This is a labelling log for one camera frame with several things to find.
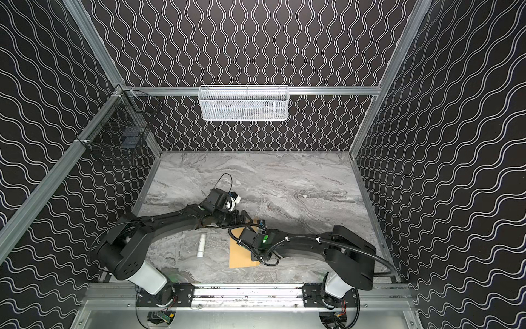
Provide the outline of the brown paper envelope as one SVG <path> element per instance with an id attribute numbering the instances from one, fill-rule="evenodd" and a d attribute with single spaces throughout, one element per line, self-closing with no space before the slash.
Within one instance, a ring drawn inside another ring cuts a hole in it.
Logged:
<path id="1" fill-rule="evenodd" d="M 243 231 L 243 228 L 231 228 L 229 229 L 230 237 L 230 255 L 229 255 L 229 268 L 248 268 L 248 267 L 257 267 L 260 262 L 258 260 L 253 260 L 252 253 L 238 245 L 237 242 L 231 237 L 234 236 L 238 238 Z"/>

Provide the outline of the white glue stick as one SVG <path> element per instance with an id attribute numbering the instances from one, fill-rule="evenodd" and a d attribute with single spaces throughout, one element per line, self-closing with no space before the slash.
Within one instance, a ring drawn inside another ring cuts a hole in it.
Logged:
<path id="1" fill-rule="evenodd" d="M 205 242 L 206 242 L 206 235 L 201 234 L 199 238 L 199 245 L 198 245 L 198 251 L 197 251 L 197 257 L 203 258 L 204 252 L 205 252 Z"/>

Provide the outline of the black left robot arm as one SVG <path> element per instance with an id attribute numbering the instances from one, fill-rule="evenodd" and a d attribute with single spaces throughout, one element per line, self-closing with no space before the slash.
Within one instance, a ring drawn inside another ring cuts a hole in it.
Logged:
<path id="1" fill-rule="evenodd" d="M 174 301 L 173 282 L 146 261 L 151 244 L 181 232 L 251 223 L 253 219 L 246 211 L 236 209 L 236 198 L 221 189 L 212 189 L 204 201 L 188 204 L 179 211 L 150 217 L 127 213 L 101 235 L 90 257 L 117 280 L 135 284 L 158 306 L 168 306 Z"/>

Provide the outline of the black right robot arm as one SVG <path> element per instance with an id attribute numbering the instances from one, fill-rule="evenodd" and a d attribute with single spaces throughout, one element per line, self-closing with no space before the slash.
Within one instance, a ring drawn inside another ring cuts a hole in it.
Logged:
<path id="1" fill-rule="evenodd" d="M 329 271 L 315 300 L 332 308 L 352 289 L 373 288 L 376 249 L 343 226 L 321 234 L 292 234 L 248 224 L 241 233 L 229 230 L 235 243 L 248 250 L 254 261 L 267 267 L 282 259 L 304 258 L 325 263 Z"/>

